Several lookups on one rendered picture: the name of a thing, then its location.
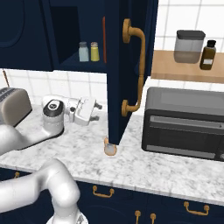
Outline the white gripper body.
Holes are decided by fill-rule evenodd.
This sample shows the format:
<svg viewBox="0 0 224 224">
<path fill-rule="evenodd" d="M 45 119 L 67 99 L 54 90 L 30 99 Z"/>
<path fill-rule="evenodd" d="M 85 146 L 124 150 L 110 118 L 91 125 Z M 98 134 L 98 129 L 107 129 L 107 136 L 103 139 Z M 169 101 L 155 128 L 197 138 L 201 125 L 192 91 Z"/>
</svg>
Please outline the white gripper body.
<svg viewBox="0 0 224 224">
<path fill-rule="evenodd" d="M 96 99 L 92 97 L 81 97 L 75 110 L 74 122 L 81 126 L 87 126 L 95 107 Z"/>
</svg>

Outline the orange shaker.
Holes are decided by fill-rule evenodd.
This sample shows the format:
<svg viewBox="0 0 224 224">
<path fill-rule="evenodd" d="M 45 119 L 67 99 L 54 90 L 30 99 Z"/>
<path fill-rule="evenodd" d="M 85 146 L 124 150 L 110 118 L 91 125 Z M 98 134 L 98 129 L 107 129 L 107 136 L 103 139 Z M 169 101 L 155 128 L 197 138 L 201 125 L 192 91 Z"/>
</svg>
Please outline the orange shaker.
<svg viewBox="0 0 224 224">
<path fill-rule="evenodd" d="M 117 152 L 116 145 L 109 143 L 109 139 L 107 137 L 104 138 L 104 152 L 108 156 L 114 156 Z"/>
</svg>

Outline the navy open cabinet door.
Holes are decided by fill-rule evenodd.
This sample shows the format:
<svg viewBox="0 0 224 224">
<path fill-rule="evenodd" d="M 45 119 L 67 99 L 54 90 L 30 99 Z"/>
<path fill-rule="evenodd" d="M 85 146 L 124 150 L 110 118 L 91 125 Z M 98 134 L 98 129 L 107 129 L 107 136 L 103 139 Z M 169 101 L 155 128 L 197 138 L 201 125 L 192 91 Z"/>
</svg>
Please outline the navy open cabinet door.
<svg viewBox="0 0 224 224">
<path fill-rule="evenodd" d="M 108 141 L 119 144 L 131 113 L 122 115 L 126 100 L 136 106 L 140 52 L 145 50 L 146 77 L 151 75 L 158 0 L 105 0 L 108 88 Z M 123 22 L 143 32 L 145 41 L 131 36 L 123 41 Z"/>
</svg>

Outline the yellow condiment bottle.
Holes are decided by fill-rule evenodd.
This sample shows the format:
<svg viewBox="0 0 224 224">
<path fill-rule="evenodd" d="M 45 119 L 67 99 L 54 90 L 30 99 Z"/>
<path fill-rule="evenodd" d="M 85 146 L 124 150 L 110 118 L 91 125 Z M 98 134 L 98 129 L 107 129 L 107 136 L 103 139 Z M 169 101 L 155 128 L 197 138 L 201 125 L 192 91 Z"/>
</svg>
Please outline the yellow condiment bottle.
<svg viewBox="0 0 224 224">
<path fill-rule="evenodd" d="M 99 49 L 98 49 L 98 43 L 92 42 L 91 43 L 91 60 L 92 61 L 99 61 L 100 55 L 99 55 Z"/>
</svg>

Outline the pale blue shaker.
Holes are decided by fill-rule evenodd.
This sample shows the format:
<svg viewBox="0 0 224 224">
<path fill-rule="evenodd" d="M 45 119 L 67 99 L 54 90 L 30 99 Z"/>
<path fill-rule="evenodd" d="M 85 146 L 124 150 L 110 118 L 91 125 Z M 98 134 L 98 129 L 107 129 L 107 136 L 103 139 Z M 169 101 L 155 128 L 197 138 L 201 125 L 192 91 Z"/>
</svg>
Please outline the pale blue shaker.
<svg viewBox="0 0 224 224">
<path fill-rule="evenodd" d="M 80 58 L 80 62 L 89 61 L 88 46 L 86 42 L 79 43 L 79 58 Z"/>
</svg>

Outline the navy closed cabinet door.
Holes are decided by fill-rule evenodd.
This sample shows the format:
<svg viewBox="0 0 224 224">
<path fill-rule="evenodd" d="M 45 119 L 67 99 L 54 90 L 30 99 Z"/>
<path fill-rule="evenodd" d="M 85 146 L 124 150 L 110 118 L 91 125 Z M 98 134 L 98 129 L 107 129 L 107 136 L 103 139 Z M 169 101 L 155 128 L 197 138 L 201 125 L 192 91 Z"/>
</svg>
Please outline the navy closed cabinet door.
<svg viewBox="0 0 224 224">
<path fill-rule="evenodd" d="M 0 0 L 0 67 L 53 70 L 43 0 Z"/>
</svg>

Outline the dark brown bottle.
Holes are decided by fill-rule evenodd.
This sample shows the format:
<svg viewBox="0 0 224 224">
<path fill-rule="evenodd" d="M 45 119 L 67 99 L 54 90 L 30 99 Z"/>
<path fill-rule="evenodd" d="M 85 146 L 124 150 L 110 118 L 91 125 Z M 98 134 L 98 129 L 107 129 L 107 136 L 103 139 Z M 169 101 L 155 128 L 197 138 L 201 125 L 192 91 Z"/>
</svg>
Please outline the dark brown bottle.
<svg viewBox="0 0 224 224">
<path fill-rule="evenodd" d="M 210 39 L 207 41 L 199 63 L 199 68 L 201 70 L 210 70 L 212 68 L 212 65 L 214 63 L 214 56 L 216 54 L 215 44 L 215 40 Z"/>
</svg>

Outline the grey toaster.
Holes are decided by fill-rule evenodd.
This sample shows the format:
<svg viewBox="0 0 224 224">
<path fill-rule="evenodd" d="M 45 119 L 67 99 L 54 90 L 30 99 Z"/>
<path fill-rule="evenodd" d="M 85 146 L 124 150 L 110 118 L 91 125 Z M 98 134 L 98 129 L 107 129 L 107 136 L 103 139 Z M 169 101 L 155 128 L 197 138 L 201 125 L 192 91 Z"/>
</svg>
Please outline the grey toaster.
<svg viewBox="0 0 224 224">
<path fill-rule="evenodd" d="M 32 112 L 29 95 L 22 88 L 0 89 L 0 124 L 17 126 Z"/>
</svg>

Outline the navy drawer front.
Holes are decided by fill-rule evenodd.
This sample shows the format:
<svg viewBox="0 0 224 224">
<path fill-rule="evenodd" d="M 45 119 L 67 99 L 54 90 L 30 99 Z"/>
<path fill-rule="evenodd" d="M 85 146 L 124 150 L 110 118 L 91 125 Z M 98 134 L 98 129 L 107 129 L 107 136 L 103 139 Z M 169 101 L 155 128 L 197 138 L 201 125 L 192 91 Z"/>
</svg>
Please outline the navy drawer front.
<svg viewBox="0 0 224 224">
<path fill-rule="evenodd" d="M 119 203 L 121 205 L 145 207 L 148 196 L 145 192 L 116 188 L 113 186 L 97 185 L 77 181 L 82 201 L 94 201 L 100 204 Z"/>
<path fill-rule="evenodd" d="M 157 216 L 154 224 L 224 224 L 224 206 L 156 194 L 148 196 L 146 224 L 151 214 Z"/>
</svg>

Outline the brown stick tool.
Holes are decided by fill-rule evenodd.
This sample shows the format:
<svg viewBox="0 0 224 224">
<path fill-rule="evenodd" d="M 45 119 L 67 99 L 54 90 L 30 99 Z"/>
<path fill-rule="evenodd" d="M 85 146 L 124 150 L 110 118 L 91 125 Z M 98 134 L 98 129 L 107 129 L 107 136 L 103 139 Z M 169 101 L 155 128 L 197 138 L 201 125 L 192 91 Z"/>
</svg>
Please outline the brown stick tool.
<svg viewBox="0 0 224 224">
<path fill-rule="evenodd" d="M 3 77 L 4 77 L 5 81 L 6 81 L 7 87 L 9 88 L 10 87 L 10 84 L 9 84 L 8 77 L 7 77 L 7 74 L 4 71 L 4 69 L 3 69 Z"/>
</svg>

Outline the black toaster oven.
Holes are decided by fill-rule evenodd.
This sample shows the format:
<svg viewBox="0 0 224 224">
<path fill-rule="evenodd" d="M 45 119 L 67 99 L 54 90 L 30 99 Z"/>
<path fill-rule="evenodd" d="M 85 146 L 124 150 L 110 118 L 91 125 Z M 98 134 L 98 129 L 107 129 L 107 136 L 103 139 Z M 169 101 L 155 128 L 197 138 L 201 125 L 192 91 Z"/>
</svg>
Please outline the black toaster oven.
<svg viewBox="0 0 224 224">
<path fill-rule="evenodd" d="M 142 149 L 224 162 L 224 93 L 150 87 Z"/>
</svg>

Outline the grey lidded canister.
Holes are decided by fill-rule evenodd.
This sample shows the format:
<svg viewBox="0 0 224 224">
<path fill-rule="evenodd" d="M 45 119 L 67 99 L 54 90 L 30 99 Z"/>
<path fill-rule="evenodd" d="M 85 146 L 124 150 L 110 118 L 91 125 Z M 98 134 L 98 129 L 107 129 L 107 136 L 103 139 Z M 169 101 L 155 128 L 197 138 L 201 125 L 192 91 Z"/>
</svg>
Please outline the grey lidded canister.
<svg viewBox="0 0 224 224">
<path fill-rule="evenodd" d="M 177 30 L 174 60 L 177 63 L 197 63 L 200 59 L 205 36 L 203 31 Z"/>
</svg>

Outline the navy wall cabinet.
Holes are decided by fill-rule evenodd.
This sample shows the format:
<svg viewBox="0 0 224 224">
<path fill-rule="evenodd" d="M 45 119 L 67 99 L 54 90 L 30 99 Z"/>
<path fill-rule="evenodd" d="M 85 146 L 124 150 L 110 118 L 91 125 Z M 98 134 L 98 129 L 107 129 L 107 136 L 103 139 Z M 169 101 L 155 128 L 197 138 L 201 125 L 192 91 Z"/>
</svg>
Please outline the navy wall cabinet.
<svg viewBox="0 0 224 224">
<path fill-rule="evenodd" d="M 54 70 L 105 73 L 104 0 L 42 0 Z M 98 44 L 100 60 L 80 62 L 79 43 Z"/>
</svg>

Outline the wooden wall shelf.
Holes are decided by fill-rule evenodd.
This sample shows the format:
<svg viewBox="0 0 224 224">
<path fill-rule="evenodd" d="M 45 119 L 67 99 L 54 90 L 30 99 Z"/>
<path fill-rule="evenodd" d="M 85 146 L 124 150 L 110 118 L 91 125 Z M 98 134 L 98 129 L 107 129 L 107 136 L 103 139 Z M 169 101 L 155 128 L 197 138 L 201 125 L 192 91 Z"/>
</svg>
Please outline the wooden wall shelf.
<svg viewBox="0 0 224 224">
<path fill-rule="evenodd" d="M 151 78 L 172 81 L 224 83 L 224 52 L 215 54 L 211 70 L 201 70 L 200 63 L 177 63 L 172 51 L 155 51 Z"/>
</svg>

